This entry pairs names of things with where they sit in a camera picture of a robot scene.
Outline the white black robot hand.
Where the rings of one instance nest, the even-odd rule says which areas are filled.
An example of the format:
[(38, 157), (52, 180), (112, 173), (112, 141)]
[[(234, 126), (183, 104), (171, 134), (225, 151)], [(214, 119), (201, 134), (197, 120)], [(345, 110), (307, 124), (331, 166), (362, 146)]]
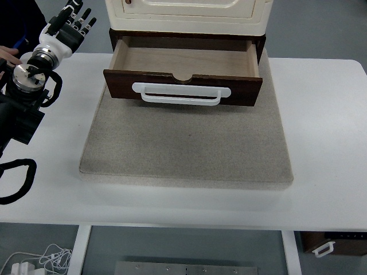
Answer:
[(91, 8), (87, 8), (83, 15), (75, 21), (82, 6), (82, 0), (69, 0), (58, 16), (50, 20), (39, 36), (38, 55), (70, 57), (74, 54), (97, 21), (93, 17), (81, 28), (91, 13)]

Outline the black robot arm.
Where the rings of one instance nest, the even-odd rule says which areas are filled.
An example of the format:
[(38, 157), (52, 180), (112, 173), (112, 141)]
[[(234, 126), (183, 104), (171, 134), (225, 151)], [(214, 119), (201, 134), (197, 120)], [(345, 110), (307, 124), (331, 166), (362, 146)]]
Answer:
[(77, 17), (82, 6), (82, 1), (67, 2), (42, 30), (27, 62), (11, 66), (1, 59), (1, 150), (12, 139), (29, 144), (44, 117), (40, 108), (59, 97), (63, 81), (55, 69), (74, 54), (96, 22), (86, 22), (91, 9)]

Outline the person's hand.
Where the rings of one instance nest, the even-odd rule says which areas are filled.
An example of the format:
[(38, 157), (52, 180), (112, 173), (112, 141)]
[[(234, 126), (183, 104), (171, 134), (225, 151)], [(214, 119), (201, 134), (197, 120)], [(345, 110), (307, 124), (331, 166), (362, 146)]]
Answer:
[(0, 57), (1, 59), (6, 60), (7, 64), (10, 66), (22, 64), (22, 61), (16, 57), (17, 54), (19, 54), (19, 50), (16, 48), (0, 46)]

